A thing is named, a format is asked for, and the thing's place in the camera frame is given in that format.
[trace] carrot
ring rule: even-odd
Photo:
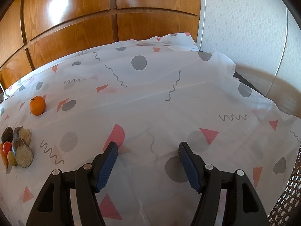
[[[6,169],[8,168],[8,160],[7,160],[7,156],[4,154],[3,151],[3,144],[0,144],[0,155],[3,161],[3,164],[5,165]]]

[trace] toy fruit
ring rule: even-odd
[[[12,151],[7,154],[7,160],[13,167],[17,165],[17,161]]]
[[[46,103],[43,97],[41,96],[36,96],[33,99],[30,100],[30,111],[33,115],[41,115],[44,113],[46,109]]]
[[[14,132],[13,132],[12,128],[11,127],[5,128],[5,130],[1,136],[2,143],[6,142],[6,141],[11,142],[11,141],[13,141],[13,138],[14,138]]]
[[[25,142],[25,140],[23,140],[23,139],[16,139],[16,140],[14,141],[13,146],[12,146],[12,148],[11,148],[11,150],[12,150],[12,152],[13,152],[14,155],[16,155],[16,150],[17,150],[17,148],[19,148],[19,147],[22,146],[22,145],[28,146],[28,144],[27,144],[27,143]]]
[[[31,132],[23,127],[16,127],[14,130],[14,139],[23,139],[29,145],[31,142]]]
[[[17,148],[15,159],[20,167],[26,168],[29,167],[33,161],[33,153],[28,146],[22,145]]]
[[[12,147],[12,144],[11,142],[9,141],[6,141],[4,144],[3,144],[3,152],[4,154],[7,156],[7,154],[11,151],[11,147]]]
[[[3,152],[3,144],[0,144],[0,156],[2,158],[3,164],[5,168],[8,168],[8,161],[7,161],[7,156]]]

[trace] wicker chair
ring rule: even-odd
[[[271,226],[301,225],[301,148],[287,186],[268,215]]]

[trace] squiggly line pattern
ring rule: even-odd
[[[118,80],[118,79],[119,79],[119,76],[117,76],[117,75],[115,75],[115,74],[114,74],[114,71],[113,71],[113,69],[112,69],[112,68],[109,68],[109,67],[107,67],[107,66],[106,66],[106,68],[107,68],[107,69],[110,69],[110,70],[112,71],[113,75],[117,77],[117,79],[116,79],[116,80],[117,80],[118,82],[120,82],[120,83],[121,83],[121,86],[124,86],[124,85],[122,85],[122,84],[123,84],[123,81],[119,81],[119,80]]]
[[[240,120],[240,118],[243,118],[244,120],[246,120],[246,118],[249,117],[249,116],[248,116],[248,115],[245,115],[245,118],[244,118],[243,116],[239,115],[238,118],[237,118],[235,115],[232,114],[232,115],[231,115],[231,118],[230,118],[228,115],[224,115],[224,119],[223,119],[223,118],[219,115],[219,118],[221,118],[222,121],[225,121],[225,120],[226,120],[226,117],[228,117],[228,119],[229,119],[230,121],[232,121],[232,120],[233,120],[233,117],[235,117],[236,120]]]
[[[154,153],[157,157],[159,157],[154,151],[153,151],[153,144],[154,144],[154,142],[155,142],[155,137],[153,136],[153,135],[151,135],[149,132],[146,132],[149,136],[151,136],[152,137],[152,139],[153,139],[153,141],[152,141],[152,143],[151,143],[151,145],[150,145],[150,150],[151,150],[151,152],[152,153]]]
[[[85,49],[85,50],[82,50],[81,52],[78,52],[78,55],[82,55],[82,54],[84,54],[84,52],[86,52],[87,50]]]
[[[297,138],[297,140],[298,140],[298,141],[299,141],[299,143],[301,144],[301,141],[299,140],[299,137],[298,137],[298,136],[296,136],[296,133],[295,133],[295,132],[292,132],[291,130],[290,130],[290,132],[294,134],[294,136]]]
[[[71,82],[81,82],[81,81],[83,81],[83,80],[86,80],[86,78],[84,78],[84,79],[82,79],[82,80],[80,80],[80,79],[77,79],[77,80],[75,80],[75,79],[72,79],[72,80],[66,80],[65,82],[64,82],[64,84],[66,84],[66,83],[71,83]]]
[[[178,81],[181,80],[181,75],[180,75],[180,72],[181,72],[181,71],[182,71],[182,70],[179,71],[179,79],[176,81],[176,84],[173,85],[173,90],[169,91],[169,93],[168,93],[169,99],[168,99],[168,100],[165,100],[165,101],[170,101],[170,93],[171,93],[171,92],[174,92],[174,91],[176,90],[176,89],[175,89],[175,85],[177,85],[177,84],[178,84]]]
[[[49,149],[46,151],[48,144],[45,143],[45,144],[42,145],[42,143],[41,143],[41,145],[40,145],[40,148],[43,148],[43,147],[46,145],[46,147],[45,147],[45,149],[44,149],[44,153],[46,154],[49,150],[51,150],[51,151],[50,151],[50,154],[49,154],[49,158],[52,158],[52,157],[55,157],[55,156],[56,156],[56,158],[55,158],[55,164],[57,165],[57,164],[59,164],[60,162],[63,162],[63,165],[64,165],[64,163],[65,163],[64,160],[60,160],[60,161],[57,163],[58,155],[53,155],[53,156],[51,156],[53,149],[52,149],[52,148],[49,148]]]
[[[97,52],[93,52],[93,53],[95,53],[96,55],[95,55],[95,59],[98,59],[99,61],[100,61],[100,58],[97,58],[96,56],[98,55],[98,53]]]

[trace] blue gripper pad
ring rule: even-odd
[[[183,164],[190,186],[194,188],[196,192],[199,192],[201,190],[201,185],[199,183],[198,170],[182,144],[179,145],[179,157]]]
[[[118,146],[117,144],[114,144],[114,146],[108,153],[101,169],[99,170],[98,180],[96,184],[96,189],[98,192],[106,186],[106,183],[108,182],[109,176],[111,174],[117,156],[118,156]]]

